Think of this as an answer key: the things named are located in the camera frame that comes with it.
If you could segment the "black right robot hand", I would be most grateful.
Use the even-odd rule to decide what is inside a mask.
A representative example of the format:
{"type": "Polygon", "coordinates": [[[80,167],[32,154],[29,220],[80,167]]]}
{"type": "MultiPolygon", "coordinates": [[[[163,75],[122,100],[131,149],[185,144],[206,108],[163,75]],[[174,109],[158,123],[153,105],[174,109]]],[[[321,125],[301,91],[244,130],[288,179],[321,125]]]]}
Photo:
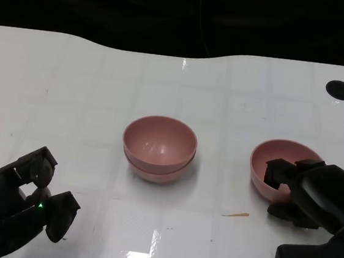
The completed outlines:
{"type": "Polygon", "coordinates": [[[264,182],[274,189],[286,184],[291,200],[314,223],[335,235],[344,228],[344,170],[323,160],[266,162],[264,182]]]}

